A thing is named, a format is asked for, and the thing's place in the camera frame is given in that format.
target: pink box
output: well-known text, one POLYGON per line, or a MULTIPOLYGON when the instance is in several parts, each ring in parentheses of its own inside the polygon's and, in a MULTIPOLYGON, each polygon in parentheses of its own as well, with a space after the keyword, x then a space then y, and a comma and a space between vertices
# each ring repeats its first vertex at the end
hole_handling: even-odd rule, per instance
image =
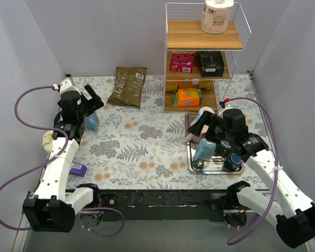
POLYGON ((169 70, 191 73, 194 67, 195 53, 195 51, 173 51, 169 70))

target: wooden shelf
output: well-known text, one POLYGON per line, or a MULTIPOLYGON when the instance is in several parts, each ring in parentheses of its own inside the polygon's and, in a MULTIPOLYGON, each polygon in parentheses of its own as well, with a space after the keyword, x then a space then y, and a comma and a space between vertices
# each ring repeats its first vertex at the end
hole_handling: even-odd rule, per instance
POLYGON ((209 34, 201 29, 200 20, 168 20, 167 50, 242 50, 237 27, 229 21, 222 34, 209 34))
POLYGON ((172 58, 173 52, 168 51, 167 52, 167 69, 166 69, 166 78, 167 79, 207 79, 207 80, 213 80, 213 79, 230 79, 230 73, 226 62, 225 53, 222 51, 222 57, 223 62, 225 65, 225 70, 223 73, 223 76, 221 77, 201 77, 201 67, 198 65, 198 60, 195 59, 193 72, 177 72, 177 71, 170 71, 170 60, 172 58))
POLYGON ((210 107, 213 110, 217 111, 217 102, 215 96, 215 89, 212 87, 211 90, 203 90, 203 101, 200 106, 193 107, 173 107, 172 106, 172 97, 174 93, 165 93, 165 106, 164 111, 198 111, 201 107, 210 107))

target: yellow box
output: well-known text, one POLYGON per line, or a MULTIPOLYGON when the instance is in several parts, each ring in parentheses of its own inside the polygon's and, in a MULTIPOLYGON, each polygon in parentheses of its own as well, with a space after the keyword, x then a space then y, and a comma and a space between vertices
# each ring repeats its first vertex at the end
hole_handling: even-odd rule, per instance
POLYGON ((214 83, 214 80, 200 80, 198 82, 198 88, 201 90, 210 90, 214 83))
POLYGON ((179 87, 178 79, 166 79, 166 93, 175 93, 179 87))
POLYGON ((199 79, 180 79, 178 89, 197 88, 199 79))

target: brown snack bag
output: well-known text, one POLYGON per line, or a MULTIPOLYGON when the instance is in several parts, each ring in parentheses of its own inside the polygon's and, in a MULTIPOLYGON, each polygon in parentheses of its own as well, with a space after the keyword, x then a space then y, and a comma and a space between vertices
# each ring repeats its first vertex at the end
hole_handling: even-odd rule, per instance
POLYGON ((147 68, 117 67, 114 91, 107 103, 140 108, 140 98, 147 68))

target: metal tray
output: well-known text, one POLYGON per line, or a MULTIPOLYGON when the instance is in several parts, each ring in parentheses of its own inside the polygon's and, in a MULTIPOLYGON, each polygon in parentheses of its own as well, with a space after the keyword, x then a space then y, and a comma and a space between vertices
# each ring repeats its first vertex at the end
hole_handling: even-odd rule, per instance
MULTIPOLYGON (((191 122, 196 118, 197 112, 188 112, 185 115, 185 128, 188 129, 191 122)), ((235 171, 229 171, 223 168, 225 161, 224 157, 213 156, 210 161, 204 161, 203 168, 198 169, 194 166, 193 156, 195 155, 196 148, 201 138, 195 137, 194 141, 187 144, 188 168, 195 174, 240 174, 244 171, 244 165, 235 171)))

